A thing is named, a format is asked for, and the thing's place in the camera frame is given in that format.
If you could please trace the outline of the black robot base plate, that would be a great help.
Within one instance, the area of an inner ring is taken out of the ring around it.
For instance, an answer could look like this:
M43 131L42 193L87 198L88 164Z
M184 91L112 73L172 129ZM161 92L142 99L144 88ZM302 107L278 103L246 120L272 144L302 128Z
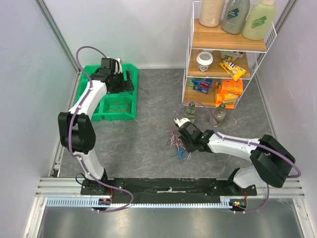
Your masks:
M239 188L232 181L215 178L108 178L103 183L125 189L133 195L138 193L202 193L212 196L256 196L257 189L253 184Z

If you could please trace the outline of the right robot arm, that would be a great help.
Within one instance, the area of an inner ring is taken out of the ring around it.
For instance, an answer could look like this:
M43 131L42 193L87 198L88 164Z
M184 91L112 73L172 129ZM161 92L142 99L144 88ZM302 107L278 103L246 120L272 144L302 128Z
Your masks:
M238 195L257 183L283 187L295 163L295 158L270 135L260 139L245 139L217 134L209 129L202 132L186 118L176 119L175 124L189 153L199 151L228 154L251 161L251 166L236 169L228 179L226 187L232 195Z

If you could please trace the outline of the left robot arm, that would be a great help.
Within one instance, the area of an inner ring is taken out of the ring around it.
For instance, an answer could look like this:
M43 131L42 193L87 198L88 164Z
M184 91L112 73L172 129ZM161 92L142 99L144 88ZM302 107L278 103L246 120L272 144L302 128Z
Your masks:
M86 71L89 82L77 103L67 112L59 113L58 128L61 145L68 149L70 155L76 158L82 166L85 177L92 182L92 190L103 195L107 193L109 184L106 171L100 164L96 152L96 134L91 123L91 117L107 93L106 83L92 80Z

